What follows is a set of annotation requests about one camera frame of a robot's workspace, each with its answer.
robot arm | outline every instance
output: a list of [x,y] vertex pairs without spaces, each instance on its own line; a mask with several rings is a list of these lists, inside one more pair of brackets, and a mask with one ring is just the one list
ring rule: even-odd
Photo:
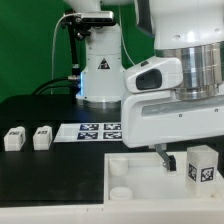
[[150,6],[155,56],[125,71],[124,143],[140,147],[223,135],[224,1],[141,3]]

white platform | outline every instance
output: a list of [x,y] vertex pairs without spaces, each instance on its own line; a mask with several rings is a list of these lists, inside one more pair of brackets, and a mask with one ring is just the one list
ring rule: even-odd
[[[167,173],[156,153],[107,154],[104,204],[2,208],[0,224],[223,224],[223,178],[217,174],[213,197],[194,198],[184,184],[186,153],[172,154],[177,160],[176,173]],[[128,159],[128,171],[112,176],[109,159],[124,157]],[[109,192],[114,187],[130,188],[133,198],[110,200]]]

small white block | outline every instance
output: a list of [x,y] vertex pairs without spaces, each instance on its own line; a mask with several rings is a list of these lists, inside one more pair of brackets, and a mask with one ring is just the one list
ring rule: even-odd
[[20,151],[26,141],[25,128],[11,128],[4,137],[5,151]]
[[47,150],[52,142],[52,128],[49,126],[40,127],[33,136],[34,150]]
[[194,197],[213,197],[216,192],[218,153],[206,145],[188,148],[186,186]]

white plastic casing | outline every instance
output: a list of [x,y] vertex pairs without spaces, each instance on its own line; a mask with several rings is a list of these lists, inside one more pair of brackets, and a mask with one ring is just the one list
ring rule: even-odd
[[11,128],[4,137],[5,151],[20,151],[26,141],[25,128]]
[[150,0],[155,49],[201,46],[224,40],[223,0]]
[[52,128],[49,126],[40,127],[33,136],[34,150],[47,150],[52,142]]
[[[183,81],[183,72],[181,61],[177,58],[158,58],[151,57],[146,60],[145,65],[142,62],[127,69],[124,72],[124,83],[131,93],[158,91],[170,89],[178,86]],[[152,69],[158,69],[162,74],[162,85],[158,89],[139,90],[136,87],[136,78]]]
[[[121,65],[121,30],[118,25],[91,29],[86,38],[86,68],[81,97],[93,102],[120,101],[124,92]],[[101,67],[106,61],[109,69]]]

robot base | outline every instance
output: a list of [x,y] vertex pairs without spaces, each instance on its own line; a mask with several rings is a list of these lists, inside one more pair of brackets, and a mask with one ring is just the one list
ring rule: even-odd
[[121,107],[121,101],[110,101],[110,102],[98,102],[98,101],[89,101],[82,97],[80,94],[76,95],[76,103],[80,106],[85,106],[94,109],[114,109]]

